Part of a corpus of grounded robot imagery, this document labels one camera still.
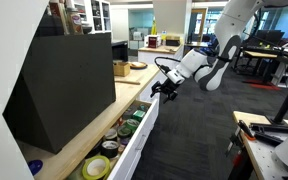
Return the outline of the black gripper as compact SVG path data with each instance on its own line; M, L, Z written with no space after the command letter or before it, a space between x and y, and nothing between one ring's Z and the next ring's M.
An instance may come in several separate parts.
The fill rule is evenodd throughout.
M163 104L165 104L167 101L173 101L178 93L176 92L176 89L178 88L178 84L173 83L170 79L166 79L163 83L160 81L157 81L152 87L152 93L150 97L153 97L156 93L164 93L167 95L167 97L163 100Z

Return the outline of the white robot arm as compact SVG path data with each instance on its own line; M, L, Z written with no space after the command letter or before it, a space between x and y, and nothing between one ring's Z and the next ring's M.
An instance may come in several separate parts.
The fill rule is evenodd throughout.
M241 46L241 34L254 13L262 7L287 6L288 0L229 0L215 25L214 34L218 42L215 55L210 57L194 48L174 69L159 64L158 58L155 58L155 64L167 79L163 83L157 81L151 87L151 97L162 93L166 95L164 103L173 101L178 95L176 89L190 77L194 78L201 90L216 90L221 84L225 70Z

